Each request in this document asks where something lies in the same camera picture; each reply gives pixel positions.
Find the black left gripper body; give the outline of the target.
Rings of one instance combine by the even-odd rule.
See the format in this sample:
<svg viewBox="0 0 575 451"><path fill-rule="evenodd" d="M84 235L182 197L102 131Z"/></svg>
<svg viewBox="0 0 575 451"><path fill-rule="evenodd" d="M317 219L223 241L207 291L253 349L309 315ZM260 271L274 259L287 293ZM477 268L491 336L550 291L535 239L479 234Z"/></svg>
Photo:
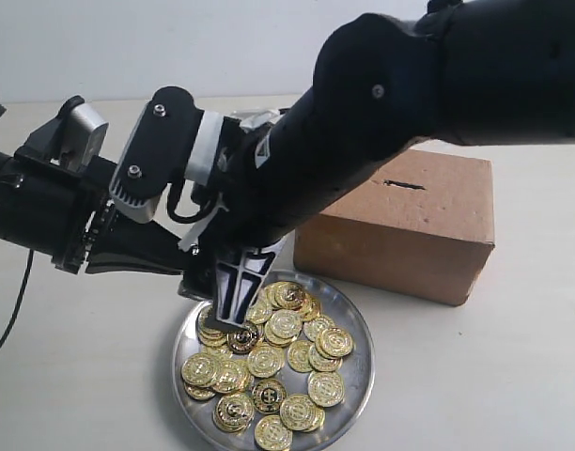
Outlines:
<svg viewBox="0 0 575 451"><path fill-rule="evenodd" d="M139 224L120 212L109 194L117 164L85 146L62 144L52 160L78 180L63 241L52 256L55 267L77 273L147 272L179 275L196 258L179 249L179 237L160 224Z"/></svg>

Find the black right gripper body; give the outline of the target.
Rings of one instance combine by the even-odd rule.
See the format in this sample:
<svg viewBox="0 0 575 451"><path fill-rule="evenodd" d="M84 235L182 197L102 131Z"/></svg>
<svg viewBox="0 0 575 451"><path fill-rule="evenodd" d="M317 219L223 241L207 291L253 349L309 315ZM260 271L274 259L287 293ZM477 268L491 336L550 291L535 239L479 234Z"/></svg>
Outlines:
<svg viewBox="0 0 575 451"><path fill-rule="evenodd" d="M252 128L194 109L194 261L275 245L409 145L410 106L389 95L305 93Z"/></svg>

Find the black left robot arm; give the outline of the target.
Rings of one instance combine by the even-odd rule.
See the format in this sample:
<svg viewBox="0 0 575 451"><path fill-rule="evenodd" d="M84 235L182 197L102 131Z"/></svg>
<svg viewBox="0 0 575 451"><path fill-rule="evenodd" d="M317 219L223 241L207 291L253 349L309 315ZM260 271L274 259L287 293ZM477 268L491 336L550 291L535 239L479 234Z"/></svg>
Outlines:
<svg viewBox="0 0 575 451"><path fill-rule="evenodd" d="M158 223L139 224L117 211L109 186L116 170L128 168L95 156L74 172L27 147L12 156L0 152L0 240L50 257L63 272L145 272L209 282L209 251L182 251L178 237Z"/></svg>

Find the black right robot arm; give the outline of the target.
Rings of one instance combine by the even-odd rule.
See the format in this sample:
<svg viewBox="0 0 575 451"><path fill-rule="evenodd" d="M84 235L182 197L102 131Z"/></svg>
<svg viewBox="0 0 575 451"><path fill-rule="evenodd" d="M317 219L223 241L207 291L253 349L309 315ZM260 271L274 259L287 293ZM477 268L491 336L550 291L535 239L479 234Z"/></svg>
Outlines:
<svg viewBox="0 0 575 451"><path fill-rule="evenodd" d="M417 143L575 144L575 1L432 1L366 13L322 45L311 87L225 158L199 240L211 327L241 328L272 247Z"/></svg>

